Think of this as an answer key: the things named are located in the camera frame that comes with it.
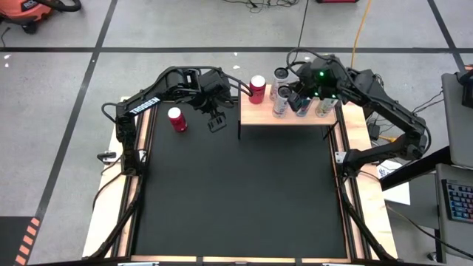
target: metal bracket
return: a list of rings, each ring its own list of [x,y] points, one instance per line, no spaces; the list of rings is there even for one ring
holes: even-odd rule
[[[345,160],[345,155],[347,155],[345,151],[337,151],[335,153],[335,161],[337,162],[337,164],[343,163],[343,161]]]
[[[114,163],[119,157],[120,155],[114,151],[105,151],[104,153],[97,154],[97,159],[99,159],[105,165]]]
[[[146,151],[140,150],[140,162],[145,163],[148,157],[146,156]]]

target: wooden platform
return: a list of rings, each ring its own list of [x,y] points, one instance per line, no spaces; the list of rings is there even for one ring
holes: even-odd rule
[[[320,100],[314,99],[309,112],[304,117],[298,117],[290,107],[284,118],[273,116],[274,102],[269,98],[271,85],[266,86],[265,99],[260,104],[253,104],[249,97],[242,93],[240,101],[242,126],[331,126],[336,122],[335,112],[331,112],[326,118],[316,115],[316,107]]]

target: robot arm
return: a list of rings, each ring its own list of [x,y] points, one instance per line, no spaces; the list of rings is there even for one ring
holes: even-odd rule
[[[202,74],[203,69],[209,69],[209,71]],[[211,119],[208,122],[208,128],[211,132],[216,132],[226,126],[225,114],[218,112],[217,107],[231,108],[234,106],[230,95],[230,88],[234,85],[229,82],[229,79],[243,85],[248,90],[242,90],[244,93],[250,96],[253,95],[247,85],[225,74],[220,68],[213,66],[173,66],[161,73],[151,86],[140,90],[128,100],[117,104],[105,103],[102,106],[104,113],[106,105],[116,107],[114,121],[117,129],[117,140],[123,145],[123,174],[136,175],[140,173],[141,169],[140,156],[138,151],[135,150],[137,130],[134,117],[136,115],[161,101],[184,102],[202,113],[209,113]]]
[[[345,68],[334,55],[314,55],[317,58],[313,62],[302,64],[297,71],[292,69],[291,64],[287,64],[289,70],[299,77],[299,81],[290,85],[293,94],[289,98],[289,104],[293,111],[300,109],[302,98],[338,98],[343,104],[350,101],[371,112],[377,112],[404,131],[393,143],[365,151],[347,151],[342,163],[344,174],[355,174],[364,164],[379,160],[393,157],[416,160],[422,157],[429,148],[426,147],[424,132],[427,131],[430,135],[423,118],[417,117],[390,98],[371,69],[356,71]]]

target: red can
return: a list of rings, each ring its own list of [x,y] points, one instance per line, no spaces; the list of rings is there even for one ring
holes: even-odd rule
[[[253,104],[262,103],[265,99],[266,80],[260,75],[251,78],[250,89],[253,91],[253,96],[250,97],[250,102]]]
[[[183,113],[177,107],[172,107],[168,111],[169,121],[177,132],[184,132],[187,129],[187,122]]]

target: concrete floor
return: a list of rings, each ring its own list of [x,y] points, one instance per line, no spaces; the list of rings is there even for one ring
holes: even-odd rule
[[[297,47],[303,23],[302,47],[335,52],[349,65],[367,0],[308,1],[305,21],[307,0],[258,14],[217,0],[82,0],[82,11],[56,13],[35,35],[10,25],[7,49],[0,50],[0,216],[35,216],[48,179],[57,178],[47,186],[52,196],[30,264],[81,258],[103,168],[95,155],[107,149],[112,133],[102,103],[133,95],[171,65],[221,66],[244,81],[256,74],[269,78],[285,65],[285,51]],[[454,45],[472,48],[473,2],[435,3]],[[103,28],[107,12],[112,20]],[[6,27],[1,24],[0,33]],[[441,74],[458,71],[454,55],[469,51],[449,46],[427,0],[374,1],[358,46],[386,48],[360,50],[354,67],[379,73],[388,94],[409,109],[437,94]],[[473,52],[460,56],[473,63]],[[444,147],[443,104],[421,115],[432,132],[430,152]],[[386,135],[399,133],[390,129]],[[400,258],[427,263],[434,241],[397,217],[391,225]],[[473,265],[447,259],[449,265]]]

